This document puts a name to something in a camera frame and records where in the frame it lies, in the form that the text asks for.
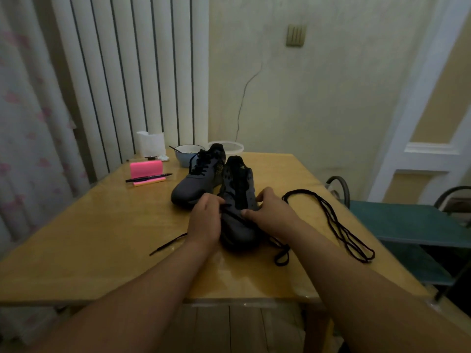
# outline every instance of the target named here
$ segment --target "pen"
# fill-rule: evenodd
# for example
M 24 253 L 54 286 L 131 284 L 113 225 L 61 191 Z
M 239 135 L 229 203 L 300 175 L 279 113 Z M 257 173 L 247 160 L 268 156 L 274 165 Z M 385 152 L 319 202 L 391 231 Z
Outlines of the pen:
M 173 175 L 173 173 L 164 173 L 164 174 L 162 174 L 162 175 L 156 175 L 156 176 L 146 176 L 146 177 L 131 178 L 131 179 L 126 180 L 126 183 L 127 183 L 127 182 L 144 182 L 144 181 L 152 180 L 152 179 L 154 179 L 154 178 L 168 177 L 168 176 L 170 176 L 170 175 Z

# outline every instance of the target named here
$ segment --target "vertical blind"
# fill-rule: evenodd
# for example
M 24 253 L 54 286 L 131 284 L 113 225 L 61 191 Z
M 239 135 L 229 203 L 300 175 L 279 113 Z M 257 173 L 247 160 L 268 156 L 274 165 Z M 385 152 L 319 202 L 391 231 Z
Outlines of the vertical blind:
M 209 0 L 52 0 L 93 166 L 136 153 L 135 133 L 208 142 Z

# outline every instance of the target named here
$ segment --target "tissue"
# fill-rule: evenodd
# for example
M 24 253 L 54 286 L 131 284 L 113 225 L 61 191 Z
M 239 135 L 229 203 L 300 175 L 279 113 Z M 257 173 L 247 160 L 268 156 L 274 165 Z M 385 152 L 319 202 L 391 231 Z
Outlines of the tissue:
M 136 135 L 138 137 L 139 153 L 142 157 L 166 155 L 163 133 L 150 135 L 147 131 L 138 131 Z

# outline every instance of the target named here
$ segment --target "shoe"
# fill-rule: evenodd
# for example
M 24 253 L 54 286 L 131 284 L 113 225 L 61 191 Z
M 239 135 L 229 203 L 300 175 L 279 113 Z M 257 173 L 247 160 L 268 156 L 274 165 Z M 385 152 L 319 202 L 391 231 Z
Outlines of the shoe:
M 231 251 L 254 248 L 263 237 L 258 227 L 242 218 L 242 209 L 258 210 L 252 170 L 240 156 L 227 159 L 218 194 L 226 204 L 221 214 L 221 243 Z
M 192 208 L 205 193 L 212 193 L 222 182 L 226 153 L 220 143 L 214 143 L 207 151 L 200 150 L 190 160 L 186 177 L 173 189 L 172 203 Z

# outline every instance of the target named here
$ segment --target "forearm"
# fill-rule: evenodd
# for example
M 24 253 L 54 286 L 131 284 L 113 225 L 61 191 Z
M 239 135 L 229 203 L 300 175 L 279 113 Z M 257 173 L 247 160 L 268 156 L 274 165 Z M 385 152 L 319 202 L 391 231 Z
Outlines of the forearm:
M 459 352 L 471 339 L 305 222 L 289 243 L 353 351 Z
M 33 352 L 150 352 L 208 256 L 187 241 L 138 278 L 84 308 Z

